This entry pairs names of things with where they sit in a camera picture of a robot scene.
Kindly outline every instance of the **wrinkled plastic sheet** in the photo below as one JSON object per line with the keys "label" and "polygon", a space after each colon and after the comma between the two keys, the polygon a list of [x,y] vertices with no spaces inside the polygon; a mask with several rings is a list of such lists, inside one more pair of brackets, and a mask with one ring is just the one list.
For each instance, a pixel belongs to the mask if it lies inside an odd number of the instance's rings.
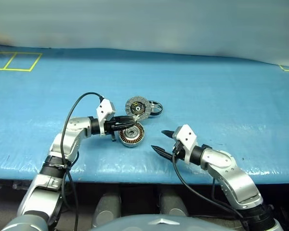
{"label": "wrinkled plastic sheet", "polygon": [[[136,95],[161,102],[160,116],[142,122],[144,141],[127,148],[110,136],[83,141],[72,169],[77,181],[179,183],[170,161],[151,144],[171,151],[161,130],[189,124],[199,144],[231,153],[257,184],[289,183],[289,72],[279,66],[221,57],[106,49],[41,52],[30,71],[0,71],[0,179],[32,179],[74,101],[98,92],[125,115]],[[9,60],[0,54],[0,65]],[[30,68],[30,55],[16,55],[9,68]],[[87,96],[74,116],[96,116],[97,97]],[[211,183],[199,166],[178,163],[194,184]]]}

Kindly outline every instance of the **dark floor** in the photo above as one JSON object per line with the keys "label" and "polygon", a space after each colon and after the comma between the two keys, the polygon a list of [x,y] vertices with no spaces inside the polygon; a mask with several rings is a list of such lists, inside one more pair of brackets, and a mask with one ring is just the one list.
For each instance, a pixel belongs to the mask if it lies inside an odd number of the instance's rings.
{"label": "dark floor", "polygon": [[[12,181],[1,181],[0,184],[0,230],[16,216],[17,208],[25,195],[25,190],[12,188]],[[100,197],[114,188],[120,191],[122,200],[122,215],[155,214],[159,213],[158,191],[161,185],[138,184],[93,184],[78,183],[79,197],[79,231],[86,231],[91,227],[91,219],[94,209]],[[190,215],[220,215],[223,211],[209,205],[185,189],[182,185],[171,186],[183,199]],[[200,193],[209,196],[210,186],[194,186]],[[289,231],[289,184],[285,185],[260,185],[258,186],[265,201],[273,204],[275,217],[283,225],[285,231]],[[216,189],[216,197],[224,200],[219,187]],[[61,215],[57,229],[60,231],[72,231],[74,214],[64,212]],[[209,219],[211,222],[225,225],[240,230],[240,224],[236,221],[224,221]]]}

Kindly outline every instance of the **silver robot arm segment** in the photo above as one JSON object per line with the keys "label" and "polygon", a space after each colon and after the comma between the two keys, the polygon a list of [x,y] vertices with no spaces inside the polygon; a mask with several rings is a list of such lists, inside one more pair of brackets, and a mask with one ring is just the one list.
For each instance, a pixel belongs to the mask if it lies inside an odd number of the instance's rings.
{"label": "silver robot arm segment", "polygon": [[[183,125],[174,132],[173,137],[182,143],[184,161],[189,164],[197,145],[196,135],[188,125]],[[236,165],[236,160],[229,153],[205,147],[201,153],[200,166],[219,182],[233,208],[249,209],[263,202],[250,176]]]}
{"label": "silver robot arm segment", "polygon": [[62,205],[61,184],[65,168],[70,168],[76,159],[80,143],[93,134],[113,134],[115,130],[131,127],[133,118],[129,116],[113,117],[113,104],[103,99],[96,109],[97,117],[78,117],[68,121],[63,140],[66,165],[63,165],[61,154],[61,137],[59,133],[48,152],[47,158],[39,172],[31,182],[13,219],[3,230],[48,230],[55,227],[60,217]]}

